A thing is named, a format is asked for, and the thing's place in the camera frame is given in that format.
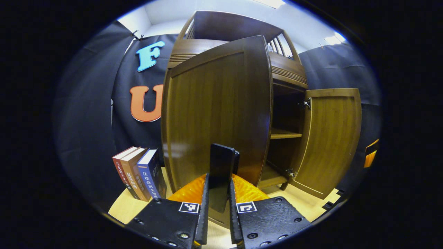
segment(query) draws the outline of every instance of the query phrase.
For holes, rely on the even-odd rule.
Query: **black curtain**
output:
[[[299,54],[309,90],[358,88],[361,98],[361,131],[351,166],[337,189],[351,194],[369,168],[363,168],[366,146],[380,138],[381,91],[373,69],[348,43],[327,45]]]
[[[163,85],[165,73],[172,48],[178,34],[156,35],[135,40],[123,57],[112,93],[113,104],[113,134],[117,151],[123,151],[131,146],[142,146],[159,149],[160,161],[163,163],[163,148],[161,145],[161,118],[152,122],[137,121],[131,114],[131,93],[134,86],[147,86],[148,92],[144,96],[144,110],[151,112],[155,108],[156,92],[152,88]],[[155,65],[141,72],[140,58],[136,53],[158,41],[165,42],[159,47],[160,55],[153,58]]]
[[[52,110],[63,168],[84,197],[104,212],[124,190],[111,159],[117,150],[110,99],[124,51],[134,38],[130,34],[115,21],[94,36],[66,67]]]

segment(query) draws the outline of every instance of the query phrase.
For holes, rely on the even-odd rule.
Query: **blue book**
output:
[[[149,149],[137,163],[140,176],[152,198],[166,198],[166,183],[160,166],[159,153]]]

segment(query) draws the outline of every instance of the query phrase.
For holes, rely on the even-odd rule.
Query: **red book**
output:
[[[119,154],[113,156],[112,160],[114,161],[115,168],[117,169],[117,173],[120,176],[120,179],[123,182],[123,184],[126,186],[126,188],[129,190],[129,192],[131,193],[131,195],[135,199],[140,200],[140,198],[138,197],[136,192],[133,190],[133,188],[129,184],[128,179],[126,178],[126,174],[125,174],[125,172],[123,170],[123,167],[121,166],[121,162],[120,162],[120,159],[122,159],[123,157],[127,156],[131,152],[134,152],[136,149],[138,149],[138,148],[132,146],[131,148],[128,148],[125,151],[120,152]]]

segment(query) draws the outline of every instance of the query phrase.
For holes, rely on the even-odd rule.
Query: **book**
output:
[[[126,177],[128,178],[131,187],[140,198],[141,201],[147,202],[150,198],[148,191],[143,186],[143,182],[141,181],[141,177],[137,172],[133,171],[133,167],[137,166],[137,162],[147,151],[147,148],[137,148],[133,152],[129,153],[122,159],[120,159],[121,165],[123,167],[124,172],[126,173]]]
[[[159,153],[156,149],[146,151],[137,163],[143,183],[152,198],[166,198],[166,182],[160,166]]]
[[[126,178],[126,174],[121,166],[121,162],[120,159],[127,156],[129,153],[133,152],[134,150],[136,150],[137,147],[130,147],[122,152],[120,152],[119,154],[115,155],[112,157],[112,160],[114,161],[114,166],[115,169],[117,169],[118,175],[120,176],[121,181],[123,182],[123,184],[126,186],[126,188],[129,190],[129,192],[131,193],[131,195],[137,199],[140,200],[140,198],[138,197],[138,195],[136,194],[136,192],[133,190],[133,188],[131,187],[131,185],[129,184],[128,179]]]

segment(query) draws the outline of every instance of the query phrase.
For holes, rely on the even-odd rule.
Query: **orange letter u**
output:
[[[134,86],[129,91],[132,94],[131,114],[140,122],[156,121],[161,116],[163,85],[156,85],[152,88],[156,93],[155,108],[152,112],[146,112],[143,109],[144,94],[149,91],[147,86]]]

